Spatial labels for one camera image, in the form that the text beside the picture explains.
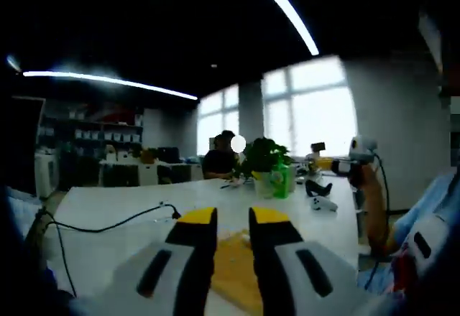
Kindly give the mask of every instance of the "green bottle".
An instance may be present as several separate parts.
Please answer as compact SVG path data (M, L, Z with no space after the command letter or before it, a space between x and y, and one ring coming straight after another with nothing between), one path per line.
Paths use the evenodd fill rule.
M273 167L271 178L275 198L285 199L289 196L289 179L289 167L278 161Z

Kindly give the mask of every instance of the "office desk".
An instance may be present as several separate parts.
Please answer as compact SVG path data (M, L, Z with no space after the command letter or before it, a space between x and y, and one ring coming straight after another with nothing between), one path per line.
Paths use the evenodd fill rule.
M199 164L188 164L188 163L166 163L166 162L155 162L154 164L143 164L138 159L129 157L128 159L123 159L121 161L107 161L101 160L99 162L99 177L98 177L98 186L104 186L104 167L105 166L122 166L122 167L134 167L138 170L139 175L139 185L143 186L145 182L146 185L157 185L158 184L158 176L156 173L156 167L162 165L165 167L169 167L173 172L177 172L178 169L189 169L190 179L188 181L199 181L203 179L203 172L201 170L201 165ZM154 169L155 168L155 176L148 174L149 178L141 178L142 171L141 169Z
M323 177L323 184L333 183L331 199L336 213L313 211L303 185L296 186L289 198L257 199L254 185L221 189L222 180L202 180L175 185L145 187L74 187L61 202L56 221L81 228L103 228L163 201L172 203L181 214L195 208L218 208L218 236L248 226L248 209L252 205L274 208L287 213L304 239L322 243L357 267L358 234L354 201L349 183L338 177ZM100 234L79 233L62 229L70 274L79 297L91 297L111 281L117 266L152 241L164 241L174 220L172 210L162 208L135 218L118 228ZM65 275L57 233L49 227L45 238L50 246L50 267L60 288L70 291ZM235 306L210 291L207 315L245 315Z

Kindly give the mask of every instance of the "storage box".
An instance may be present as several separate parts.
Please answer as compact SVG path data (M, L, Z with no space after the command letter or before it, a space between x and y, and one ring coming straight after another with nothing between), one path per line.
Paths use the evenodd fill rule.
M157 185L158 173L156 164L141 164L138 166L139 185Z
M107 162L116 162L116 153L108 153L106 155Z
M128 151L118 151L118 161L125 164L136 164L138 160L135 159Z

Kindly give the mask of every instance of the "led light strip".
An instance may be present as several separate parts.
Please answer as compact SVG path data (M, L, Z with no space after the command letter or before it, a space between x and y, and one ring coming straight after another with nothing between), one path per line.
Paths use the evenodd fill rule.
M24 77L56 77L56 78L76 78L76 79L96 80L96 81L103 81L106 83L133 86L135 88L145 88L146 90L167 93L168 95L193 99L194 101L198 99L197 97L188 95L187 93L168 90L166 88L158 88L157 86L145 85L141 83L134 83L132 81L126 81L126 80L121 80L121 79L99 77L97 75L69 73L69 72L53 72L53 71L29 71L29 72L23 72L22 74Z
M305 45L307 46L308 50L310 50L310 54L318 55L319 51L316 47L315 41L308 32L306 26L302 22L302 19L299 17L297 12L294 10L293 5L290 4L289 0L275 0L278 6L282 9L282 11L286 14L286 17L290 20L290 22L294 25L294 28L297 30L299 35L302 37Z

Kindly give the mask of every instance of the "white game controller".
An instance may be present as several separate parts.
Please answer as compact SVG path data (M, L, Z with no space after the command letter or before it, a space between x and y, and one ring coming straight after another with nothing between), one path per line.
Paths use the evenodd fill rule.
M327 197L324 196L313 196L310 197L310 206L312 210L332 210L333 212L337 211L337 204L330 201Z

